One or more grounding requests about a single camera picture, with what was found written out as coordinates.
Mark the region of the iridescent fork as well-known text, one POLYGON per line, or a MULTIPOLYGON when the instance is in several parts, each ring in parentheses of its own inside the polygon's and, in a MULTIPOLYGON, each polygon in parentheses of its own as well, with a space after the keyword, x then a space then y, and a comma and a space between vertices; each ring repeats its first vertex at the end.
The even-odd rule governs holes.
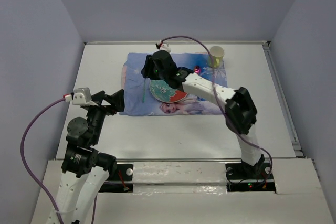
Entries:
POLYGON ((146 78, 144 79, 143 88, 142 88, 142 103, 145 102, 145 94, 146 94, 146 78))

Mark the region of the teal and red plate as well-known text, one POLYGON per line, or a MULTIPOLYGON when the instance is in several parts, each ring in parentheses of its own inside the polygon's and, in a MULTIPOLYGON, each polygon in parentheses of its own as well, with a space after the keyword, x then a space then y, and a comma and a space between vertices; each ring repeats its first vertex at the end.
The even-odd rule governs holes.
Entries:
POLYGON ((171 88, 164 80, 151 80, 149 89, 152 95, 163 103, 175 103, 187 97, 187 93, 171 88))

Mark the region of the blue princess print placemat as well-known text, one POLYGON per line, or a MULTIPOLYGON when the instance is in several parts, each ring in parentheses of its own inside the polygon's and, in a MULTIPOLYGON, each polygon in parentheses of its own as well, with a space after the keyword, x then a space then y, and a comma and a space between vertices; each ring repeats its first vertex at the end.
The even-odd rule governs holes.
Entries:
MULTIPOLYGON (((182 101, 175 103, 163 103, 158 101, 150 92, 150 79, 146 80, 145 102, 142 103, 142 88, 144 78, 141 70, 144 67, 146 53, 129 53, 122 68, 122 89, 124 90, 125 108, 122 115, 129 116, 167 116, 167 115, 217 115, 221 111, 217 105, 205 99, 188 94, 182 101)), ((201 77, 209 81, 212 77, 221 86, 227 86, 226 70, 224 62, 219 68, 211 68, 208 65, 208 54, 173 54, 173 61, 178 67, 186 67, 194 70, 196 65, 202 69, 201 77)))

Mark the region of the iridescent spoon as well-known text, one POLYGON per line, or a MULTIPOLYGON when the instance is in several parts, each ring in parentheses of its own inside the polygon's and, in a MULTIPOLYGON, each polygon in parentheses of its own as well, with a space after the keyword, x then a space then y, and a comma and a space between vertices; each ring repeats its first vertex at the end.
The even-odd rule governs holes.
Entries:
POLYGON ((202 73, 202 69, 201 69, 201 67, 199 66, 199 65, 196 65, 195 67, 194 67, 194 72, 197 74, 197 75, 201 75, 201 73, 202 73))

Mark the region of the pale yellow mug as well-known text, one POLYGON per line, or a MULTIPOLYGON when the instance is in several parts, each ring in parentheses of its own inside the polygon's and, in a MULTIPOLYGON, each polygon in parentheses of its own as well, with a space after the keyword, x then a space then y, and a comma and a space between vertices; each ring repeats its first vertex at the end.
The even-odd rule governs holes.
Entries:
POLYGON ((211 68, 219 68, 225 55, 224 48, 221 46, 212 46, 209 50, 208 65, 211 68))

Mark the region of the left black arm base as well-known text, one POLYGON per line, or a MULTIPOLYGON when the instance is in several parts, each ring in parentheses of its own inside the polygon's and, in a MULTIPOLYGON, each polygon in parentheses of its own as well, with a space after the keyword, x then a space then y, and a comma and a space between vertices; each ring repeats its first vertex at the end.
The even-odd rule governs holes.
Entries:
POLYGON ((117 163, 117 169, 110 175, 101 186, 100 193, 131 193, 133 192, 132 163, 117 163))

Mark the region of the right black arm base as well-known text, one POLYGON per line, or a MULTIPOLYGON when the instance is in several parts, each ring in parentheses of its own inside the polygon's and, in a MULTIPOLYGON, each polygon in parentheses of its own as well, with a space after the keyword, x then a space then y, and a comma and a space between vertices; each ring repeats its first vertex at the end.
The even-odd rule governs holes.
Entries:
POLYGON ((261 171, 256 175, 248 175, 241 163, 226 163, 226 189, 228 193, 245 192, 276 192, 273 174, 270 172, 270 164, 264 163, 261 171))

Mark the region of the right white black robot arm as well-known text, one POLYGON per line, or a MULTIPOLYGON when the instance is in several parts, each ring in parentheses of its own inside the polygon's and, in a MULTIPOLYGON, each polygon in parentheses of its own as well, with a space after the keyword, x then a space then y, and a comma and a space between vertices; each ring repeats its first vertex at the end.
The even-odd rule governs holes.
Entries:
POLYGON ((223 87, 204 79, 191 69, 179 68, 164 50, 146 56, 141 74, 151 80, 163 80, 173 89, 218 105, 225 117, 226 126, 237 136, 242 154, 241 171, 248 178, 261 173, 265 156, 256 136, 257 109, 246 88, 223 87))

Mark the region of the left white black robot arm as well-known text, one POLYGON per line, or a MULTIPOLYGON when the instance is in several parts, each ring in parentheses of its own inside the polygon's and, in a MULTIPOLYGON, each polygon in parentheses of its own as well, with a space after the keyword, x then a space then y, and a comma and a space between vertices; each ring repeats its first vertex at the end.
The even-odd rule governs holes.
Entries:
POLYGON ((95 196, 107 179, 115 176, 116 158, 98 152, 106 116, 124 110, 124 90, 112 95, 104 91, 91 94, 89 88, 78 88, 63 96, 87 111, 67 125, 67 147, 61 166, 61 180, 47 223, 83 223, 95 196))

